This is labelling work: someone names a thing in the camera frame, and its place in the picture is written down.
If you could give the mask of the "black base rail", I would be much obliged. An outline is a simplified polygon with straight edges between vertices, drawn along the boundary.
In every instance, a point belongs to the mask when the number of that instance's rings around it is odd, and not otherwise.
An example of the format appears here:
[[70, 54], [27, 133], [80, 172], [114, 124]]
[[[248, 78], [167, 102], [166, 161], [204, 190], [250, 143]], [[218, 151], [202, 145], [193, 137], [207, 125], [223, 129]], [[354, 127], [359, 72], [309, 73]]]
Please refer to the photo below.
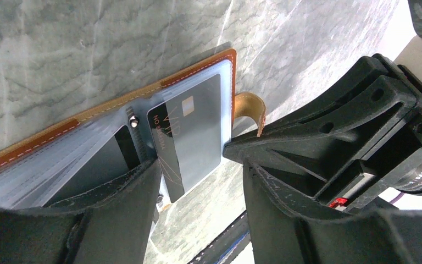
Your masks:
[[244, 211], [188, 263], [231, 263], [250, 241], [247, 211]]

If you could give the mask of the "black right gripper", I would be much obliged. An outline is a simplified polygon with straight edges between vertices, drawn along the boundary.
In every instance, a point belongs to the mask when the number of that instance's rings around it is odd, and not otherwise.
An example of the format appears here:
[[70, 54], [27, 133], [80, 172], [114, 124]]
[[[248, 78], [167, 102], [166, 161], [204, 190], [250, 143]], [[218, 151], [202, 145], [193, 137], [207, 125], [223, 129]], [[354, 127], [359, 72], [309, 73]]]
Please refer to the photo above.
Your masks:
[[313, 177], [313, 200], [339, 210], [388, 188], [422, 196], [422, 83], [403, 65], [363, 56], [328, 90], [225, 146], [232, 161]]

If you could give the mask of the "brown leather card holder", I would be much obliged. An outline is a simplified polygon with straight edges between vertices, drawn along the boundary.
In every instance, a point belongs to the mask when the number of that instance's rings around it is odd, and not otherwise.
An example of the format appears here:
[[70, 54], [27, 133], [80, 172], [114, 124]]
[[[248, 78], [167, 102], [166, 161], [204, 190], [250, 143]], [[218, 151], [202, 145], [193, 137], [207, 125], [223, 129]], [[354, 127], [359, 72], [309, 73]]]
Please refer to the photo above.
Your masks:
[[[236, 118], [252, 118], [257, 125], [257, 134], [262, 133], [265, 124], [264, 101], [250, 92], [235, 92], [236, 59], [236, 51], [226, 49], [162, 80], [76, 114], [0, 151], [0, 208], [18, 210], [43, 207], [37, 202], [52, 181], [82, 155], [103, 146], [122, 126], [130, 131], [140, 164], [149, 159], [158, 160], [147, 112], [215, 74], [221, 76], [220, 166], [225, 161], [224, 146], [231, 140]], [[159, 210], [174, 203], [170, 201], [162, 169], [158, 196]]]

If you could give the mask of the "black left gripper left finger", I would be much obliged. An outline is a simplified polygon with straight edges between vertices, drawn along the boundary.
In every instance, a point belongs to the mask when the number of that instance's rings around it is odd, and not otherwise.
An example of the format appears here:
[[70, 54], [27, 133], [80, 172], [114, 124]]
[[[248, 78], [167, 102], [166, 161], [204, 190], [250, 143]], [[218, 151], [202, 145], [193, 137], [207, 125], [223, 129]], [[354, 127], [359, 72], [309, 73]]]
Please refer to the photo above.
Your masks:
[[142, 263], [160, 179], [149, 160], [49, 207], [0, 208], [0, 263]]

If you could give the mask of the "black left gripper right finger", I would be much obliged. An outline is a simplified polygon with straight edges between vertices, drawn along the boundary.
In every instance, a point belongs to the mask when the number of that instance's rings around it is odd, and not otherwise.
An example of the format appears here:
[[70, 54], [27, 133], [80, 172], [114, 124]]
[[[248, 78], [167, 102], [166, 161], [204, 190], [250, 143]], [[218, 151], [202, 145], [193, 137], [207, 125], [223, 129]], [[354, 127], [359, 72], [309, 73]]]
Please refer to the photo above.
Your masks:
[[344, 213], [248, 160], [243, 189], [255, 263], [422, 263], [422, 211]]

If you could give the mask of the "dark grey credit card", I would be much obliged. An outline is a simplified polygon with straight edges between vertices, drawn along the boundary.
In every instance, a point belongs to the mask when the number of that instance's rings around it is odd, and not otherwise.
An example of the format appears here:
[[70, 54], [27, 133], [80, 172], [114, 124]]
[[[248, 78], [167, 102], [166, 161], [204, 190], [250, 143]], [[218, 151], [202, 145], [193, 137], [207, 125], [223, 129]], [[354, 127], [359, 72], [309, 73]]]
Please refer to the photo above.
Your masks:
[[101, 147], [68, 165], [52, 181], [37, 204], [41, 206], [61, 201], [89, 191], [140, 164], [128, 127], [122, 126]]

